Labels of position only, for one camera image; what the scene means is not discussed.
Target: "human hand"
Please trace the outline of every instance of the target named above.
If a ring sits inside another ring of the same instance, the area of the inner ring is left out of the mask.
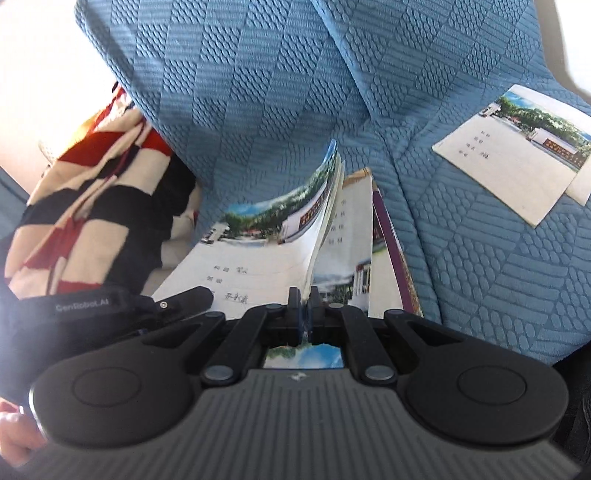
[[[35,420],[23,415],[18,407],[0,398],[0,455],[11,466],[26,463],[33,450],[47,441]]]

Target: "gray ridged plastic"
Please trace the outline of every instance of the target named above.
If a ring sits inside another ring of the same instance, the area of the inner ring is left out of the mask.
[[[250,371],[238,385],[207,390],[157,439],[103,451],[52,444],[24,473],[31,480],[566,480],[579,472],[547,441],[469,449],[422,428],[393,391],[357,383],[346,369],[303,373]]]

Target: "red black white striped fabric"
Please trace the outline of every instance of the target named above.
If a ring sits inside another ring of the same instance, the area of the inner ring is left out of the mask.
[[[125,92],[46,172],[5,263],[19,298],[123,286],[151,294],[190,250],[195,176]]]

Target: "small logo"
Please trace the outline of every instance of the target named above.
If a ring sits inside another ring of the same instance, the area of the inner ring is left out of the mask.
[[[103,307],[110,305],[109,299],[100,299],[94,301],[82,301],[79,303],[70,303],[66,305],[56,305],[56,312],[63,313],[63,312],[71,312],[72,310],[86,310],[86,309],[94,309],[97,307]]]
[[[296,374],[290,375],[290,378],[296,382],[301,382],[302,380],[308,378],[308,375],[306,375],[304,372],[298,372]]]

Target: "booklet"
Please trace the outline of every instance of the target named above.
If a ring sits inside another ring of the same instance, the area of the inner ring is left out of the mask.
[[[212,310],[236,319],[256,305],[284,304],[290,287],[306,297],[343,176],[333,140],[305,185],[267,202],[230,205],[153,299],[205,286]]]
[[[423,315],[400,242],[367,168],[343,182],[314,266],[313,285],[324,301],[354,305],[370,317],[381,319],[389,309]],[[342,367],[339,348],[312,345],[307,339],[297,347],[270,349],[264,362],[264,368]]]
[[[373,231],[371,258],[371,288],[369,316],[384,318],[389,309],[423,316],[413,279],[402,251],[402,246],[384,205],[382,194],[374,184]]]
[[[372,262],[372,183],[367,168],[344,180],[312,282],[326,303],[353,305],[365,313]]]
[[[563,193],[591,194],[591,118],[521,85],[433,145],[532,226]]]

